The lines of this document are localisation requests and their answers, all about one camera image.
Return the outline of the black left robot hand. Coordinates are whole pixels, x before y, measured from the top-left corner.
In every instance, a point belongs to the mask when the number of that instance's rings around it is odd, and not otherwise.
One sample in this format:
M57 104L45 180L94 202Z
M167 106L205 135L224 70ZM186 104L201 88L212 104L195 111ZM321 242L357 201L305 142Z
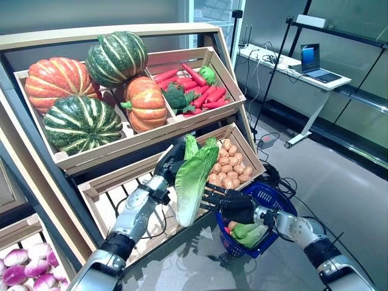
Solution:
M183 137L171 144L158 159L154 174L162 176L169 186L175 185L179 168L184 164L186 141Z

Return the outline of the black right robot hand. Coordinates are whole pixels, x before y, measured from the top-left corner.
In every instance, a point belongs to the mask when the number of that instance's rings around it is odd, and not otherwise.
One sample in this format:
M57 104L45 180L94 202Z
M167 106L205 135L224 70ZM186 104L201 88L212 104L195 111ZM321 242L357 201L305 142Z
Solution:
M249 195L235 189L225 189L209 182L199 206L220 213L223 218L242 224L253 224L256 202Z

